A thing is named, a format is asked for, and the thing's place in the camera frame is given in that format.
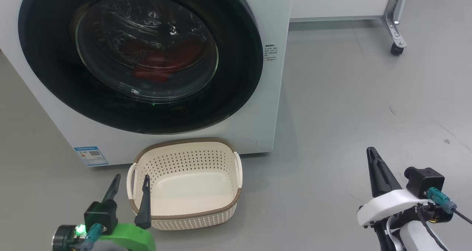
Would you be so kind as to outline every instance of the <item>caster wheel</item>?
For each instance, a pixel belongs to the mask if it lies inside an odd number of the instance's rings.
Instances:
[[[403,53],[403,48],[399,48],[396,46],[395,43],[392,44],[392,48],[390,49],[390,53],[395,56],[399,56]]]

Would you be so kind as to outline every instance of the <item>green light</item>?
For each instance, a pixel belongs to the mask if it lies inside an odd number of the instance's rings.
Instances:
[[[81,234],[85,234],[86,233],[86,226],[84,224],[81,224],[79,226],[76,227],[76,234],[79,236]]]

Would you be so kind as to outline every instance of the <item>laundry basket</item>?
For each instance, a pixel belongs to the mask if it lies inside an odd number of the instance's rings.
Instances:
[[[144,149],[126,181],[135,214],[146,175],[150,177],[152,226],[159,230],[197,229],[228,221],[243,184],[238,153],[230,143],[216,138],[176,140]]]

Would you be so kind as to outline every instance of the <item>black cable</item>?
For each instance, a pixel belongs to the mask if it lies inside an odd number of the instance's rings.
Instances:
[[[426,221],[424,220],[423,215],[421,214],[420,209],[416,207],[416,214],[418,214],[418,218],[420,219],[420,222],[423,224],[423,226],[426,228],[426,231],[428,231],[428,234],[434,239],[436,244],[444,251],[448,251],[447,248],[441,243],[441,241],[435,236],[433,231],[431,231],[430,227],[426,224]]]
[[[457,211],[457,209],[452,208],[452,211],[453,211],[455,214],[459,215],[459,217],[461,217],[462,219],[464,219],[466,222],[472,224],[472,220],[469,219],[469,218],[467,218],[466,216],[464,216],[464,214],[462,214],[462,213],[460,213],[459,211]]]

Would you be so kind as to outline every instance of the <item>brown basket rim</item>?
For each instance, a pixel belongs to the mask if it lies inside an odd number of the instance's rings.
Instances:
[[[136,159],[134,160],[134,163],[138,164],[141,157],[150,150],[153,150],[153,149],[156,149],[156,148],[159,148],[159,147],[166,147],[166,146],[171,146],[171,145],[193,143],[193,142],[220,142],[220,143],[223,143],[226,146],[228,146],[231,149],[231,151],[236,152],[236,150],[234,149],[234,147],[231,143],[227,142],[226,140],[222,140],[220,138],[195,138],[195,139],[185,139],[185,140],[171,140],[169,142],[162,142],[162,143],[151,145],[151,146],[147,147],[146,149],[142,150],[138,154],[138,156],[136,156]],[[242,192],[242,189],[238,188],[236,196],[233,199],[233,201],[231,201],[231,203],[229,203],[228,205],[226,205],[222,208],[219,208],[219,209],[213,209],[213,210],[208,210],[208,211],[204,211],[204,212],[198,212],[198,213],[192,213],[192,214],[183,214],[183,215],[151,216],[151,220],[191,219],[191,218],[197,218],[197,217],[201,217],[201,216],[213,215],[213,214],[217,214],[217,213],[220,213],[220,212],[223,212],[223,211],[227,211],[227,210],[231,209],[237,203],[237,201],[241,197],[241,192]],[[129,203],[130,203],[131,208],[133,209],[133,211],[135,213],[138,213],[139,209],[135,204],[135,200],[130,199]]]

